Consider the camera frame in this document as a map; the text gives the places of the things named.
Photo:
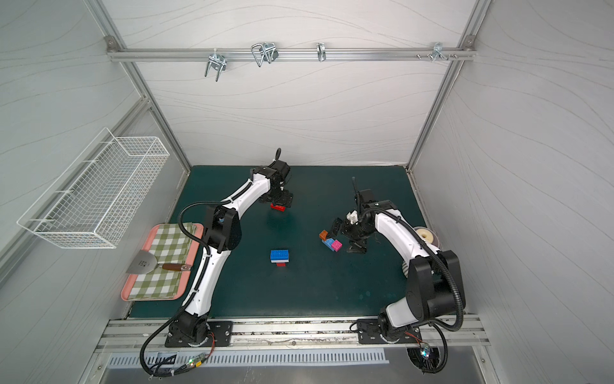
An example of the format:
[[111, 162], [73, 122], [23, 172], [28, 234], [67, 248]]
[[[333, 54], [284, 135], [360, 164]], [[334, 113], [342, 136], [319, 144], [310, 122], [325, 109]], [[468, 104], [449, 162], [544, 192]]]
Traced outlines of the pink lego brick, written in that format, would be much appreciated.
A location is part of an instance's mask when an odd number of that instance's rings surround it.
[[332, 249], [334, 252], [338, 252], [338, 251], [340, 251], [340, 249], [342, 249], [342, 243], [341, 243], [341, 242], [339, 242], [338, 240], [334, 240], [334, 241], [331, 243], [330, 247], [331, 247], [331, 249]]

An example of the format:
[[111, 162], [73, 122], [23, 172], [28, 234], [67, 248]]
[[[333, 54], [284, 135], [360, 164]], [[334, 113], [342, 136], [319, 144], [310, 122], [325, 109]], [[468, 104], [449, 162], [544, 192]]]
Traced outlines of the light blue lego brick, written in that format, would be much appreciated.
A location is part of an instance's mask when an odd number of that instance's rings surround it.
[[337, 248], [336, 248], [336, 240], [333, 238], [327, 238], [326, 240], [323, 240], [322, 243], [327, 246], [331, 251], [337, 252]]

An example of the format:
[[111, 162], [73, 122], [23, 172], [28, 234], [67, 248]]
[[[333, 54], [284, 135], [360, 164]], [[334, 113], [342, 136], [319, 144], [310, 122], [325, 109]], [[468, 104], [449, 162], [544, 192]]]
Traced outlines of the red sloped lego brick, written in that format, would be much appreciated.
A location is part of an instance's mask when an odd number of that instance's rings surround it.
[[285, 206], [277, 205], [277, 204], [273, 204], [273, 203], [270, 204], [270, 208], [275, 210], [275, 211], [281, 211], [281, 212], [284, 212], [286, 210]]

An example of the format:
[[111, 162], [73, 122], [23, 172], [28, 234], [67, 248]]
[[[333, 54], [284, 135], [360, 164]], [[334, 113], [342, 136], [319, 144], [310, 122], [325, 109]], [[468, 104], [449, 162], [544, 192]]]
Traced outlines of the dark blue lego brick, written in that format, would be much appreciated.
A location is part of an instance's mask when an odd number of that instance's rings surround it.
[[281, 261], [288, 260], [289, 261], [289, 250], [272, 250], [270, 251], [270, 262], [272, 261]]

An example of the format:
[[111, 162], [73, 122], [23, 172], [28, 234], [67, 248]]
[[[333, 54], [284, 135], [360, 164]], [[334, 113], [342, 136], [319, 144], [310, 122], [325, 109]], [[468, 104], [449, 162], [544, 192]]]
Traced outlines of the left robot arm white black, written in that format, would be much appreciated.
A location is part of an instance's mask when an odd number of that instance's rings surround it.
[[[257, 201], [290, 207], [293, 194], [286, 190], [290, 165], [276, 158], [268, 166], [250, 171], [247, 181], [220, 202], [197, 202], [186, 206], [177, 218], [180, 231], [202, 246], [203, 253], [190, 293], [166, 326], [166, 347], [200, 347], [213, 341], [208, 318], [217, 281], [231, 252], [241, 241], [241, 217]], [[184, 226], [191, 208], [206, 207], [203, 234], [196, 237]]]

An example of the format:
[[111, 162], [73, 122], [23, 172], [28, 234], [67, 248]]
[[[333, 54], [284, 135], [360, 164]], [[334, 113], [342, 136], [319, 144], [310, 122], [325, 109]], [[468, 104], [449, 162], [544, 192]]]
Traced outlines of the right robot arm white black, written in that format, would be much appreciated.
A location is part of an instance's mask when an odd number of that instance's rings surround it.
[[372, 190], [355, 190], [354, 200], [356, 209], [344, 219], [335, 219], [327, 237], [343, 235], [350, 241], [350, 253], [364, 254], [368, 239], [378, 233], [408, 268], [405, 297], [378, 315], [377, 330], [383, 340], [397, 342], [403, 332], [425, 324], [459, 331], [466, 301], [457, 255], [427, 243], [394, 203], [376, 200]]

